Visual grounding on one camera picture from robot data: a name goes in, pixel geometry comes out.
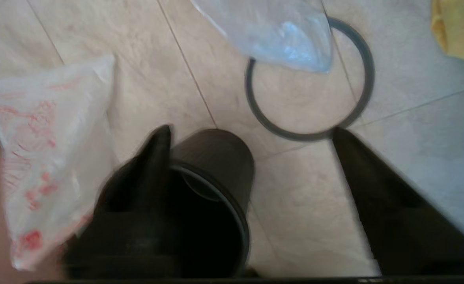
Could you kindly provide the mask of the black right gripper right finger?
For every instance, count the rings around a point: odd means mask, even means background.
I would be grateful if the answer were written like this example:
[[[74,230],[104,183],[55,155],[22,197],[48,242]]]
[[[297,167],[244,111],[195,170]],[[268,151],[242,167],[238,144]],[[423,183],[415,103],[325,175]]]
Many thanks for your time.
[[[464,275],[464,233],[358,137],[332,144],[382,275]]]

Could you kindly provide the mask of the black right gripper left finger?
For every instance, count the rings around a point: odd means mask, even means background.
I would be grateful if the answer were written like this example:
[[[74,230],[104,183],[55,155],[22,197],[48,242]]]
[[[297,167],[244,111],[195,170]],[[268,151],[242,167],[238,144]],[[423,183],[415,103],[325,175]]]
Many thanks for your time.
[[[167,245],[171,127],[151,132],[143,146],[104,183],[92,220],[70,241],[68,277],[163,277],[176,272]]]

